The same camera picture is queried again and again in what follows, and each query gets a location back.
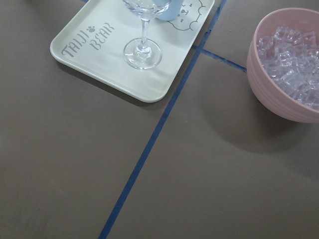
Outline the clear wine glass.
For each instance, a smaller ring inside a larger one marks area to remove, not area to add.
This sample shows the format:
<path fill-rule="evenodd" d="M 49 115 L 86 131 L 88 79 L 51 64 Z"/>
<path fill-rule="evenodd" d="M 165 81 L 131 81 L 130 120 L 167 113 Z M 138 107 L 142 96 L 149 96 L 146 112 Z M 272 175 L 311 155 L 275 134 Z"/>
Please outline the clear wine glass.
<path fill-rule="evenodd" d="M 130 40 L 124 47 L 124 60 L 138 70 L 149 70 L 159 64 L 162 58 L 160 47 L 148 39 L 150 21 L 163 14 L 169 7 L 169 0 L 125 0 L 127 9 L 142 22 L 142 35 Z"/>

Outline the pink bowl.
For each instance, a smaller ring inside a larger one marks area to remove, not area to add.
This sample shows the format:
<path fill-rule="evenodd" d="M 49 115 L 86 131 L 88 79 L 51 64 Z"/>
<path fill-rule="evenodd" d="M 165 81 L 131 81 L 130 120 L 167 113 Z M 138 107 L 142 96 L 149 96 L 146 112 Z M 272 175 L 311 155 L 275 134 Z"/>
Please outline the pink bowl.
<path fill-rule="evenodd" d="M 262 36 L 275 33 L 283 25 L 319 35 L 319 13 L 305 8 L 283 8 L 266 15 L 257 25 L 247 56 L 248 83 L 257 99 L 271 112 L 302 123 L 318 123 L 319 112 L 298 103 L 281 90 L 268 76 L 258 56 L 256 44 Z"/>

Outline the cream bear tray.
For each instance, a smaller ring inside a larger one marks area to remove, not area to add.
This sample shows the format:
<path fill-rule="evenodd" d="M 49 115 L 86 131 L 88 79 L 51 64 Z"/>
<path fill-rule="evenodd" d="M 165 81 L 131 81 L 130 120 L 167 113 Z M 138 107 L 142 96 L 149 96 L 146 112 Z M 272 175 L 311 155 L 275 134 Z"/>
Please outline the cream bear tray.
<path fill-rule="evenodd" d="M 140 101 L 152 103 L 168 92 L 208 17 L 214 1 L 186 0 L 172 21 L 151 21 L 149 37 L 162 50 L 151 70 L 130 67 L 125 44 L 140 35 L 141 22 L 120 0 L 91 0 L 52 40 L 50 51 L 59 62 Z"/>

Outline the pile of clear ice cubes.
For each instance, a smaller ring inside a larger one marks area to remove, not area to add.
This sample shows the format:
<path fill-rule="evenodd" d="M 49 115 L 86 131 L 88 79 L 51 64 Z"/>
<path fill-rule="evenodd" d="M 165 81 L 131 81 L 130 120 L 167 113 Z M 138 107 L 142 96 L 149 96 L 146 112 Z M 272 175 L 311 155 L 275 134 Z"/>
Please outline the pile of clear ice cubes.
<path fill-rule="evenodd" d="M 314 31 L 277 27 L 257 41 L 257 53 L 272 81 L 295 101 L 319 109 L 319 42 Z"/>

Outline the blue cup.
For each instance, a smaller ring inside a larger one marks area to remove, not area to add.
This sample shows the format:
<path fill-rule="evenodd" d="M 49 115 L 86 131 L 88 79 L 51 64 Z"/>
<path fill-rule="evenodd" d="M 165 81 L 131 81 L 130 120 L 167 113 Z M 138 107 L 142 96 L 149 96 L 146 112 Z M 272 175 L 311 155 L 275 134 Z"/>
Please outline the blue cup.
<path fill-rule="evenodd" d="M 164 6 L 165 3 L 168 3 L 168 8 L 166 11 L 160 15 L 157 15 L 157 19 L 171 21 L 177 18 L 183 4 L 183 0 L 153 0 L 153 3 L 160 6 Z"/>

